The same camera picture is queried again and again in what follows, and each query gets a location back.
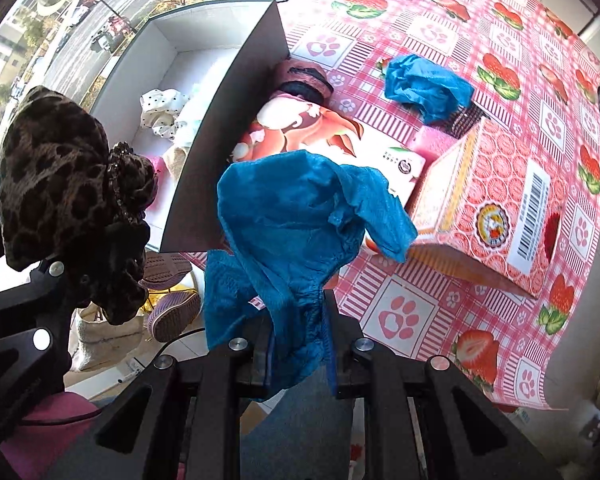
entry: white tote bag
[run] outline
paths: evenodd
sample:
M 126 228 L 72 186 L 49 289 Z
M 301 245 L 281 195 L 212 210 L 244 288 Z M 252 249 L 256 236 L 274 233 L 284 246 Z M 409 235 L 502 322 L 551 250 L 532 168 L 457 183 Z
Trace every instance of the white tote bag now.
M 113 326 L 94 303 L 74 310 L 69 332 L 71 371 L 97 370 L 122 361 L 142 341 L 142 320 L 140 314 Z

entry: blue cloth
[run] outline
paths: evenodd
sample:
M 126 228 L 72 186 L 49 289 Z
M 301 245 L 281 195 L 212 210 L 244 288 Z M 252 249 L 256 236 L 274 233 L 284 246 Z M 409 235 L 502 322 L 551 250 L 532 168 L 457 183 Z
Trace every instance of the blue cloth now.
M 474 87 L 446 68 L 415 54 L 394 57 L 386 68 L 384 95 L 415 104 L 425 124 L 442 121 L 469 106 Z
M 373 168 L 339 166 L 297 150 L 232 164 L 218 182 L 218 217 L 234 255 L 207 253 L 209 348 L 226 343 L 259 295 L 274 327 L 270 388 L 289 388 L 328 354 L 324 284 L 353 260 L 368 230 L 389 258 L 404 261 L 416 228 Z

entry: metal screw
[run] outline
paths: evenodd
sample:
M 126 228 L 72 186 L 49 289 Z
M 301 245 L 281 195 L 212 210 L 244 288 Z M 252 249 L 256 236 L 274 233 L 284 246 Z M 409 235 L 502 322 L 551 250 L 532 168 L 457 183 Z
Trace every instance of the metal screw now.
M 42 351 L 49 348 L 51 344 L 51 334 L 44 328 L 39 328 L 33 333 L 33 346 Z
M 154 366 L 158 368 L 158 370 L 166 370 L 167 368 L 171 368 L 173 365 L 174 359 L 170 355 L 164 354 L 158 356 L 154 359 Z
M 64 263 L 62 262 L 53 262 L 49 266 L 49 274 L 51 274 L 54 278 L 57 278 L 64 272 Z
M 431 360 L 431 366 L 434 370 L 443 372 L 451 366 L 451 362 L 449 362 L 449 359 L 447 359 L 446 357 L 442 357 L 442 355 L 436 355 Z
M 234 337 L 229 341 L 229 348 L 231 350 L 244 350 L 247 346 L 249 346 L 249 342 L 243 337 Z
M 361 337 L 360 339 L 356 339 L 353 345 L 361 352 L 369 352 L 369 350 L 373 349 L 375 343 L 368 337 Z

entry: shoe sole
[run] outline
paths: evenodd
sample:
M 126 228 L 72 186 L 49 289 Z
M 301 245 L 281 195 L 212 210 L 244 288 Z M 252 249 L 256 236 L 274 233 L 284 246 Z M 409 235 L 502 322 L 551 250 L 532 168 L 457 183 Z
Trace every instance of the shoe sole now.
M 200 313 L 200 295 L 194 294 L 183 303 L 167 307 L 149 323 L 149 333 L 160 343 L 179 336 Z
M 140 285 L 151 290 L 166 290 L 177 285 L 192 270 L 189 260 L 180 254 L 148 252 Z

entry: open box lid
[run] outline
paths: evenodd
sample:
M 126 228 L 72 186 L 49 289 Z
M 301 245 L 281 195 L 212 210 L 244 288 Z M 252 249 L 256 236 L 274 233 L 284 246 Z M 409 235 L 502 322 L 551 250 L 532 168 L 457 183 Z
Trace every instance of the open box lid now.
M 152 89 L 214 92 L 180 179 L 161 177 L 147 210 L 150 245 L 161 252 L 221 247 L 216 186 L 228 157 L 269 97 L 273 67 L 288 56 L 274 0 L 215 0 L 147 21 L 107 78 L 91 113 L 110 146 L 128 142 L 140 155 L 171 145 L 140 128 L 140 97 Z

